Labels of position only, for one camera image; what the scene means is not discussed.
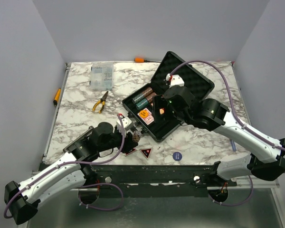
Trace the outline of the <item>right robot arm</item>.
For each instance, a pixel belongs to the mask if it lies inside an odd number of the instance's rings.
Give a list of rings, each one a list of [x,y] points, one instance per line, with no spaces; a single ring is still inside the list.
[[[214,186],[248,175],[274,181],[285,173],[285,139],[277,140],[261,133],[215,99],[200,101],[187,87],[175,85],[163,95],[153,97],[152,115],[155,121],[178,119],[196,128],[213,131],[249,151],[245,157],[216,162],[209,174],[209,181]]]

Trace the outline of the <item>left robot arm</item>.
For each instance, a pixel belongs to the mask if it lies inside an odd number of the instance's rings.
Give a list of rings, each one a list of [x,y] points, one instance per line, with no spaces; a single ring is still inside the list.
[[[5,186],[4,218],[23,224],[58,194],[83,186],[92,187],[96,181],[92,166],[100,164],[96,159],[101,152],[117,148],[119,152],[129,153],[137,145],[138,140],[123,126],[113,127],[108,122],[90,126],[63,149],[64,154],[55,163],[27,180],[11,181]]]

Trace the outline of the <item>white poker chip stack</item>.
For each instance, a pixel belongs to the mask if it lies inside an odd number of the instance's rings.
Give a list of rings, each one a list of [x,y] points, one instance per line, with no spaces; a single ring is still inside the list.
[[[133,142],[138,143],[140,141],[141,137],[142,137],[142,133],[140,131],[134,131],[133,136],[132,136],[132,140],[133,140]]]

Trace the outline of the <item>blue small blind button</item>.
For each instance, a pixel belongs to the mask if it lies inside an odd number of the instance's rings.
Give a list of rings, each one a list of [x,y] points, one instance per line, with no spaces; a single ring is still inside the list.
[[[175,161],[178,161],[178,162],[182,160],[182,154],[180,152],[174,152],[172,157]]]

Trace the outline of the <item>all-in triangle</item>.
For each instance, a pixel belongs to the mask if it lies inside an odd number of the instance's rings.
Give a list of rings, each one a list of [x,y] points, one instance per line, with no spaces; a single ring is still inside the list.
[[[131,149],[129,152],[127,152],[127,153],[125,154],[125,156],[128,156],[128,155],[134,153],[135,151],[137,151],[137,150],[136,150],[135,148],[133,148],[133,149]]]
[[[143,156],[146,159],[149,159],[151,152],[152,152],[152,148],[145,148],[145,149],[141,149],[140,152],[143,154]]]

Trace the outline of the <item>green chip stack front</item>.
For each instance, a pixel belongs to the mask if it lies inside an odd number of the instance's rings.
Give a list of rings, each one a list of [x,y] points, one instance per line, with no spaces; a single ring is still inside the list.
[[[138,110],[142,110],[149,104],[149,101],[145,98],[136,104],[136,108]]]

